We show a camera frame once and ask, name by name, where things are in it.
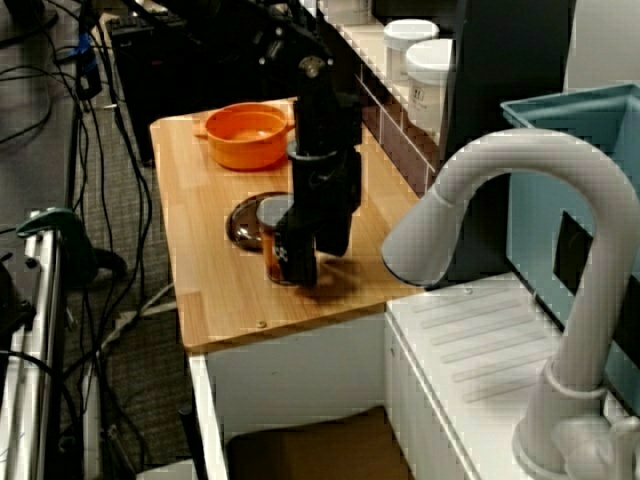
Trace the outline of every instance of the white container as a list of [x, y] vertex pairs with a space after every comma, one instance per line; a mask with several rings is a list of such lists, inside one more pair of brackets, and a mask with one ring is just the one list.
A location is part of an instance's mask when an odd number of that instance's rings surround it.
[[425, 132], [440, 131], [452, 48], [452, 40], [438, 39], [407, 50], [409, 121]]
[[383, 406], [416, 480], [468, 480], [399, 334], [378, 313], [190, 356], [209, 478], [229, 478], [225, 447], [238, 435]]
[[408, 80], [405, 55], [416, 43], [438, 38], [440, 29], [428, 20], [396, 20], [384, 27], [384, 63], [387, 79]]

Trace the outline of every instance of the white jar lid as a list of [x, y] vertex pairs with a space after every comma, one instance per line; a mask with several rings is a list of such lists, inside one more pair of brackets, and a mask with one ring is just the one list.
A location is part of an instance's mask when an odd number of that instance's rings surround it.
[[406, 52], [411, 45], [438, 38], [440, 29], [428, 20], [396, 20], [384, 27], [384, 44]]
[[445, 86], [451, 71], [453, 40], [421, 42], [407, 50], [407, 73], [427, 85]]

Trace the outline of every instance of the computer tower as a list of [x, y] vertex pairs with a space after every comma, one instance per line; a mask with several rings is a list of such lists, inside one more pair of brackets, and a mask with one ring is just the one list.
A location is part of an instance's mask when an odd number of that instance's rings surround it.
[[168, 12], [156, 18], [168, 28], [133, 16], [107, 22], [143, 164], [153, 164], [149, 126], [159, 118], [294, 95], [286, 85], [265, 78], [259, 65], [224, 58], [224, 52], [194, 42], [182, 19]]

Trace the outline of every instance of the teal bin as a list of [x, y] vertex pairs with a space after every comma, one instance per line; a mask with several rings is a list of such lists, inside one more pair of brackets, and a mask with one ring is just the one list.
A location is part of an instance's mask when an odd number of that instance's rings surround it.
[[527, 98], [500, 105], [517, 128], [565, 132], [602, 150], [620, 166], [640, 157], [640, 87], [613, 87]]
[[[638, 85], [626, 83], [527, 98], [504, 102], [501, 107], [507, 121], [516, 128], [564, 132], [600, 149], [618, 164], [640, 196]], [[573, 295], [554, 275], [553, 266], [565, 212], [590, 235], [594, 234], [589, 206], [573, 189], [543, 175], [512, 174], [507, 257], [563, 324]], [[640, 253], [631, 273], [640, 280]], [[635, 358], [632, 361], [614, 342], [606, 372], [618, 393], [640, 412], [640, 362]]]

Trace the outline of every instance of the white cylinder container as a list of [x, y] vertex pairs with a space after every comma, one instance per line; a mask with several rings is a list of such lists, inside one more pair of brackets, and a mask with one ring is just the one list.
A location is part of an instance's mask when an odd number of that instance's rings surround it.
[[425, 132], [440, 130], [452, 48], [452, 40], [438, 39], [407, 50], [409, 121]]
[[384, 27], [384, 63], [387, 79], [408, 80], [405, 55], [412, 45], [438, 38], [440, 29], [428, 20], [396, 20]]

